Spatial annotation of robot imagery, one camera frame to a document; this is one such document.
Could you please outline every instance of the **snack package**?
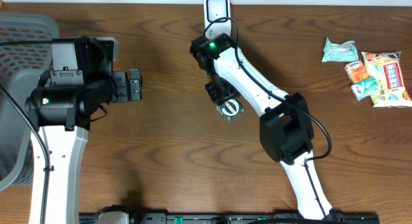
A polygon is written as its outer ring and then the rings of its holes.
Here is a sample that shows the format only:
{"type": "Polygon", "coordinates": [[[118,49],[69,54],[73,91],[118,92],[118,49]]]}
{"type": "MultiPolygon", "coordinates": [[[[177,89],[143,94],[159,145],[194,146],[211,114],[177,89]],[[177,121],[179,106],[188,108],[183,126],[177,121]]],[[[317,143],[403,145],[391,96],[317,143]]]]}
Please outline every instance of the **snack package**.
{"type": "Polygon", "coordinates": [[[373,108],[412,107],[412,101],[405,90],[397,53],[362,52],[366,71],[374,76],[381,87],[380,93],[371,95],[373,108]]]}
{"type": "Polygon", "coordinates": [[[369,73],[366,71],[361,60],[347,63],[345,70],[352,83],[357,83],[369,78],[369,73]]]}
{"type": "Polygon", "coordinates": [[[326,39],[324,46],[322,62],[353,62],[359,60],[356,47],[353,45],[355,41],[346,41],[343,44],[334,44],[326,39]]]}
{"type": "Polygon", "coordinates": [[[374,93],[379,93],[380,86],[375,77],[370,77],[362,82],[358,82],[350,86],[353,93],[356,95],[356,99],[359,101],[364,97],[370,96],[374,93]]]}

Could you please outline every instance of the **wooden table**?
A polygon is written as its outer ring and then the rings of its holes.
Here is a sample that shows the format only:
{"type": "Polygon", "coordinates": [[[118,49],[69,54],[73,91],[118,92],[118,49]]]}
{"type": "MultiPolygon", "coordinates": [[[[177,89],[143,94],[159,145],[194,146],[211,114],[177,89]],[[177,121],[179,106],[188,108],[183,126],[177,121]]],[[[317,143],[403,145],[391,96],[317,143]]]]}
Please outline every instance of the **wooden table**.
{"type": "MultiPolygon", "coordinates": [[[[283,168],[259,143],[252,107],[241,99],[244,114],[228,124],[203,87],[209,79],[189,54],[204,28],[202,6],[5,4],[1,11],[48,15],[61,37],[115,37],[115,69],[143,75],[141,102],[108,106],[109,115],[91,125],[81,212],[112,204],[169,212],[297,208],[283,168]]],[[[333,207],[411,223],[411,110],[356,101],[345,63],[321,58],[326,37],[354,40],[359,51],[402,51],[412,93],[412,8],[232,6],[232,16],[250,62],[276,86],[303,94],[329,131],[333,151],[316,168],[333,207]]],[[[315,154],[326,149],[317,128],[313,144],[315,154]]],[[[30,196],[30,187],[0,193],[0,222],[26,223],[30,196]]]]}

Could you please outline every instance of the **orange item in basket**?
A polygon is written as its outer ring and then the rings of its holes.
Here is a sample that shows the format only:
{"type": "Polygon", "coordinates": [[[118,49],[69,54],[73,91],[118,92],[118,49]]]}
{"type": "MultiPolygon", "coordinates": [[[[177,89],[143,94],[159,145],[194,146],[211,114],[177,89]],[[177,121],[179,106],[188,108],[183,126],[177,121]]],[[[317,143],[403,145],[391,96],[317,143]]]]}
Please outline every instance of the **orange item in basket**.
{"type": "Polygon", "coordinates": [[[345,65],[345,70],[352,83],[358,83],[369,78],[369,73],[361,60],[348,63],[345,65]]]}

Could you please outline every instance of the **candy wrapper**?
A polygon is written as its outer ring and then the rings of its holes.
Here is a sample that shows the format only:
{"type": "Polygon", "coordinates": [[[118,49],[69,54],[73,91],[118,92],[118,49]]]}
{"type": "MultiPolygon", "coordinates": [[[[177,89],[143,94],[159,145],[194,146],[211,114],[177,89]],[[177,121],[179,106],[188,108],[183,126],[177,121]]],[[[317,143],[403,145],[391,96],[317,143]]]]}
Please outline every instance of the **candy wrapper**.
{"type": "Polygon", "coordinates": [[[369,73],[366,71],[361,60],[348,63],[345,65],[345,70],[352,83],[357,83],[369,78],[369,73]]]}
{"type": "Polygon", "coordinates": [[[326,40],[324,46],[322,62],[353,62],[359,60],[356,47],[353,45],[355,41],[346,41],[343,44],[334,44],[326,40]]]}
{"type": "Polygon", "coordinates": [[[405,90],[397,53],[362,52],[366,71],[374,76],[381,87],[380,93],[371,95],[373,108],[412,107],[412,101],[405,90]]]}
{"type": "Polygon", "coordinates": [[[362,82],[358,82],[350,86],[353,93],[356,95],[356,99],[359,101],[364,97],[379,93],[380,86],[375,77],[370,77],[362,82]]]}

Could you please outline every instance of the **plastic bin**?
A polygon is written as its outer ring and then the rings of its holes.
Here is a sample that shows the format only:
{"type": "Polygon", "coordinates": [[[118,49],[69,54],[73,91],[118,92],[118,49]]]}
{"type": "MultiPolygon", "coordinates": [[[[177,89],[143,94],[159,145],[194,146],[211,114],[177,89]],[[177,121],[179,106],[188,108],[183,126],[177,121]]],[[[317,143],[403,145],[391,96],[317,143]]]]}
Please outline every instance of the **plastic bin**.
{"type": "MultiPolygon", "coordinates": [[[[45,15],[0,12],[0,42],[45,41],[59,37],[56,22],[45,15]]],[[[52,65],[50,44],[0,46],[0,83],[24,109],[41,73],[52,65]]],[[[30,129],[0,93],[0,191],[31,185],[30,129]]]]}

